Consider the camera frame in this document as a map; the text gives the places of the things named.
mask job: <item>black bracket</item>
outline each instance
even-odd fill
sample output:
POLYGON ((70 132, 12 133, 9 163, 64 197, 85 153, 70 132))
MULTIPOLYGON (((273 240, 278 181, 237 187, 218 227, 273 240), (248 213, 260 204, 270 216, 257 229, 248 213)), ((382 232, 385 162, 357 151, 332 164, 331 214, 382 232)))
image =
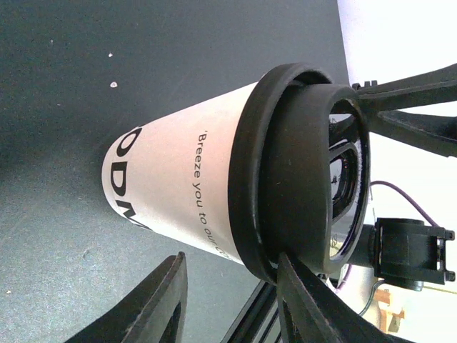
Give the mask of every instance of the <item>black bracket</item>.
POLYGON ((410 342, 379 331, 286 254, 279 259, 277 293, 283 343, 410 342))
POLYGON ((113 309, 66 343, 179 343, 187 303, 183 252, 165 259, 113 309))
POLYGON ((386 84, 354 84, 353 88, 370 131, 434 154, 457 157, 457 116, 397 111, 456 101, 457 64, 386 84))
POLYGON ((381 218, 376 222, 374 276, 387 283, 410 288, 411 281, 444 284, 455 281, 446 269, 446 241, 453 231, 428 227, 420 220, 381 218))

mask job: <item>gray table surface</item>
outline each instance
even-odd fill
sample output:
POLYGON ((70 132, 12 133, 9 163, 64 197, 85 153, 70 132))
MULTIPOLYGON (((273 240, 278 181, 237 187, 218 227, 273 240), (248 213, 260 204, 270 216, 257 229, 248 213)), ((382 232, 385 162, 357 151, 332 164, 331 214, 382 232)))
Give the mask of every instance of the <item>gray table surface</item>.
POLYGON ((136 125, 292 61, 348 82, 336 0, 2 0, 0 341, 62 342, 184 251, 184 341, 218 342, 257 280, 115 214, 101 162, 136 125))

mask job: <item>cable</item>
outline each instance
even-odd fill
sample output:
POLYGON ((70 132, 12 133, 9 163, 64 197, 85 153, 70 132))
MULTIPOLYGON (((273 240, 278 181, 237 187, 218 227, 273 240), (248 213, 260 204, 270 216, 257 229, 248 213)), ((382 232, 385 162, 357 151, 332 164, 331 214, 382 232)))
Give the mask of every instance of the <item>cable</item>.
POLYGON ((348 266, 348 270, 346 270, 346 274, 344 275, 343 279, 341 280, 340 285, 336 288, 336 293, 340 292, 346 285, 346 282, 349 279, 349 275, 351 274, 351 270, 352 270, 352 264, 350 264, 348 266))
POLYGON ((376 293, 376 290, 379 288, 379 286, 381 286, 382 284, 385 284, 385 283, 386 283, 386 280, 379 280, 371 287, 370 297, 368 298, 368 301, 366 302, 365 307, 358 314, 359 316, 362 317, 368 311, 368 309, 370 308, 371 302, 373 302, 373 298, 374 298, 374 294, 376 293))
POLYGON ((422 207, 420 207, 419 204, 417 202, 415 202, 413 198, 411 198, 409 195, 407 195, 407 193, 404 190, 400 189, 395 184, 391 184, 390 182, 386 182, 386 181, 373 181, 370 183, 370 186, 376 186, 377 184, 381 184, 383 186, 390 187, 393 190, 397 191, 399 194, 401 194, 403 196, 403 198, 408 200, 409 203, 411 205, 413 205, 413 207, 415 209, 417 209, 417 211, 422 215, 422 217, 424 217, 426 219, 427 222, 429 222, 431 224, 432 227, 439 227, 439 225, 422 209, 422 207))

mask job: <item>black plastic lid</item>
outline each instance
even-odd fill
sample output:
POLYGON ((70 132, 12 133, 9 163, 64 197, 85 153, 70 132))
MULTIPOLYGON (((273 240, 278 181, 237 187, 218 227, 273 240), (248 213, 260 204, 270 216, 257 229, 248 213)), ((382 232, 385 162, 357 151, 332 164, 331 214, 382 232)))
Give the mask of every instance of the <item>black plastic lid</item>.
POLYGON ((228 175, 231 231, 243 263, 267 282, 276 281, 281 252, 293 253, 315 272, 341 268, 360 232, 368 193, 368 132, 355 91, 330 83, 306 64, 278 66, 257 84, 238 123, 228 175), (360 149, 343 144, 329 151, 329 114, 335 104, 353 115, 352 125, 362 136, 360 149), (348 213, 341 202, 339 218, 333 218, 329 166, 342 155, 342 168, 348 161, 360 168, 354 184, 346 182, 333 195, 345 192, 356 214, 331 258, 332 224, 348 213))

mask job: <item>white paper cup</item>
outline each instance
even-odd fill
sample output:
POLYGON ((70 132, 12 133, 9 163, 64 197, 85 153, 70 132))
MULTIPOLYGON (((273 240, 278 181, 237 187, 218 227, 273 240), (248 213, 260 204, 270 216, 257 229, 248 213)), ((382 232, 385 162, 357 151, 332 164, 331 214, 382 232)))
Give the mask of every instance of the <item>white paper cup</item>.
POLYGON ((140 126, 113 143, 106 198, 134 224, 242 263, 227 189, 233 138, 250 84, 140 126))

